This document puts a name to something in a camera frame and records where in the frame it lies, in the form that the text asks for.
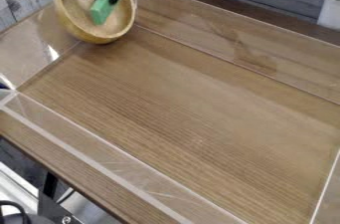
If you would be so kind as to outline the green rectangular block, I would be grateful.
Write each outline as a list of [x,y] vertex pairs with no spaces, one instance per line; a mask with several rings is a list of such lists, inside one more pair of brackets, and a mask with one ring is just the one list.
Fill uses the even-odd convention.
[[91,17],[96,25],[103,25],[115,9],[112,0],[95,0],[91,6]]

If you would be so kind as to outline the brown wooden bowl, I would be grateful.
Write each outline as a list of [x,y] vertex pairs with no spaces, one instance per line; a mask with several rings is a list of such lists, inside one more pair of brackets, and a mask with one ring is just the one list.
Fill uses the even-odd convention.
[[108,44],[131,30],[137,15],[137,0],[120,0],[103,25],[91,18],[95,0],[53,0],[56,14],[68,33],[79,40]]

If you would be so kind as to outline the white cylindrical container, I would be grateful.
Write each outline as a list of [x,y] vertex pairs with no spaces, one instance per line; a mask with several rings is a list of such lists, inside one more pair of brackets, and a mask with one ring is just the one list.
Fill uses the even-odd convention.
[[317,24],[340,31],[340,0],[324,0]]

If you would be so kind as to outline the black table leg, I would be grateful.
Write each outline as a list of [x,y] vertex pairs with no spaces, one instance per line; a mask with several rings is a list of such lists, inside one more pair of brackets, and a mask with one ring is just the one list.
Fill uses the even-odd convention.
[[48,172],[47,176],[45,176],[43,193],[49,198],[55,198],[56,190],[57,190],[57,185],[59,185],[59,178],[55,176],[53,173]]

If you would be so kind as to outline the clear acrylic tray wall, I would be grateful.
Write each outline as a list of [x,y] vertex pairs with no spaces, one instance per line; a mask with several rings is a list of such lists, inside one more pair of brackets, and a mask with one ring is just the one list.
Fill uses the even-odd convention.
[[0,134],[131,224],[327,224],[340,46],[197,0],[92,45],[43,10],[0,36]]

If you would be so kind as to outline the black metal bracket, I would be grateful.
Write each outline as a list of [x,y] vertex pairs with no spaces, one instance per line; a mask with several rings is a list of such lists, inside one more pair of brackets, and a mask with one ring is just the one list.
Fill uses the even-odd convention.
[[48,218],[55,224],[84,224],[43,192],[39,193],[37,214]]

